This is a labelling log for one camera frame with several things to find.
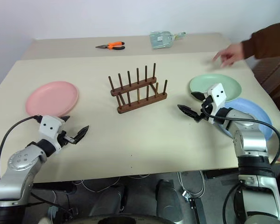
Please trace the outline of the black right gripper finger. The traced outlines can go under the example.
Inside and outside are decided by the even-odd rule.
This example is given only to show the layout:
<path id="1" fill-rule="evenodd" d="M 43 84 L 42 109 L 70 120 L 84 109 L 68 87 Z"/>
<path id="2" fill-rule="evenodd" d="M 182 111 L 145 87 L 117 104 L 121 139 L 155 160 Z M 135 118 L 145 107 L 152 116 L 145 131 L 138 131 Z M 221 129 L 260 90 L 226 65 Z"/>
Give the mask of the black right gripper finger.
<path id="1" fill-rule="evenodd" d="M 205 100 L 204 93 L 201 93 L 201 92 L 198 92 L 198 91 L 194 91 L 194 92 L 191 92 L 191 95 L 194 96 L 196 99 L 198 99 L 200 101 L 204 101 Z"/>
<path id="2" fill-rule="evenodd" d="M 185 105 L 177 105 L 177 107 L 184 113 L 185 115 L 191 117 L 191 118 L 196 118 L 198 114 L 193 111 L 191 108 Z"/>

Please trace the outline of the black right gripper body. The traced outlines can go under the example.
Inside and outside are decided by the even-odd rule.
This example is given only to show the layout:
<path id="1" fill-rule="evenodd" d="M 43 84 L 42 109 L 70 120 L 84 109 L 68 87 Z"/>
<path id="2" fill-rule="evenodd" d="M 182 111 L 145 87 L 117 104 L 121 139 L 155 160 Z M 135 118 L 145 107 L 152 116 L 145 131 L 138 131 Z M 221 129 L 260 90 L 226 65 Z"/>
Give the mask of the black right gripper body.
<path id="1" fill-rule="evenodd" d="M 205 100 L 202 101 L 202 105 L 201 105 L 202 108 L 200 110 L 201 111 L 200 115 L 194 118 L 195 122 L 198 123 L 202 119 L 208 121 L 208 119 L 210 118 L 208 114 L 211 114 L 213 110 L 212 103 L 213 103 L 212 96 L 205 97 Z"/>

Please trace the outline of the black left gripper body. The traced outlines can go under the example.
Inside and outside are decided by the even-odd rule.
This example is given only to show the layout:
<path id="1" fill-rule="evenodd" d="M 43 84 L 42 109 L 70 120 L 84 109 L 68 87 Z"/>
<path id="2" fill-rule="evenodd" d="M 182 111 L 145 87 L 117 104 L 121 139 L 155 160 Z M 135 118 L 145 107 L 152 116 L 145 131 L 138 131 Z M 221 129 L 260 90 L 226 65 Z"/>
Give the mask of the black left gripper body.
<path id="1" fill-rule="evenodd" d="M 66 131 L 61 131 L 61 133 L 58 134 L 57 141 L 61 147 L 66 146 L 68 143 L 75 144 L 75 139 L 68 136 Z"/>

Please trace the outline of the person's bare hand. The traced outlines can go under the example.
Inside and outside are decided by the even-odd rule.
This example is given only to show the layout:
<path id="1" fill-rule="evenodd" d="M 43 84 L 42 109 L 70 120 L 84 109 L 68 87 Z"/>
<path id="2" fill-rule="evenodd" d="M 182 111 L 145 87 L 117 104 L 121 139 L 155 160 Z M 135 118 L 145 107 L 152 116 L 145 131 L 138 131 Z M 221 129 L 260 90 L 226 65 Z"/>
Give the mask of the person's bare hand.
<path id="1" fill-rule="evenodd" d="M 235 62 L 244 59 L 243 44 L 241 42 L 229 45 L 227 48 L 219 51 L 213 57 L 212 61 L 221 59 L 221 67 L 232 66 Z"/>

